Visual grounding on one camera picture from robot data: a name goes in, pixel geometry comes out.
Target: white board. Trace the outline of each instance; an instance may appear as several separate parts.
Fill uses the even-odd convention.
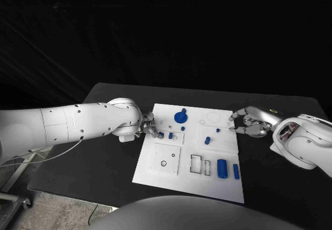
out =
[[[188,121],[179,124],[175,114],[183,108]],[[244,203],[241,176],[237,180],[232,171],[232,164],[240,170],[237,134],[228,130],[234,126],[228,121],[232,111],[154,104],[153,114],[165,138],[146,135],[133,182]],[[227,179],[218,178],[219,159],[227,160]]]

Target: black table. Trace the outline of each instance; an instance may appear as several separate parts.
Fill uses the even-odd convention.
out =
[[[289,117],[309,114],[326,119],[316,99],[297,96],[216,92],[98,83],[84,103],[131,98],[141,110],[154,103],[238,110],[258,105]],[[144,136],[120,143],[114,135],[89,139],[59,158],[42,163],[29,189],[120,207],[153,196],[188,195],[134,184],[133,174]],[[264,138],[237,136],[245,206],[309,229],[332,229],[332,179],[316,167],[305,170],[270,150]],[[75,143],[56,145],[50,156]]]

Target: rectangular cutout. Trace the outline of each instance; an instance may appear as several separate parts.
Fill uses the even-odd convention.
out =
[[[191,159],[191,173],[201,174],[201,160],[202,160],[201,156],[192,155],[192,159]]]
[[[209,176],[209,161],[204,161],[204,175]]]

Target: blue part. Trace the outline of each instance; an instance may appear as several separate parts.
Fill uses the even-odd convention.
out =
[[[186,122],[188,116],[186,116],[185,113],[186,113],[186,110],[182,109],[182,111],[178,112],[178,113],[175,114],[175,121],[176,121],[178,123],[185,123],[185,122]]]
[[[227,161],[219,159],[216,161],[216,168],[218,168],[218,178],[227,179],[228,174],[227,174]]]
[[[234,177],[238,180],[240,179],[240,175],[238,175],[238,167],[237,164],[232,165],[232,169],[234,169]]]
[[[211,141],[211,138],[206,137],[206,139],[205,139],[205,144],[206,144],[206,145],[209,144],[209,141]]]

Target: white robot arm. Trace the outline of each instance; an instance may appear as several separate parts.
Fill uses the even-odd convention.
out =
[[[113,133],[121,142],[156,132],[153,113],[141,114],[134,101],[75,104],[55,108],[0,111],[0,164],[27,150]]]
[[[232,121],[244,115],[248,127],[231,127],[229,130],[253,137],[266,136],[273,131],[273,145],[277,152],[299,167],[316,166],[332,177],[332,123],[309,115],[284,119],[276,110],[250,106],[229,117]]]

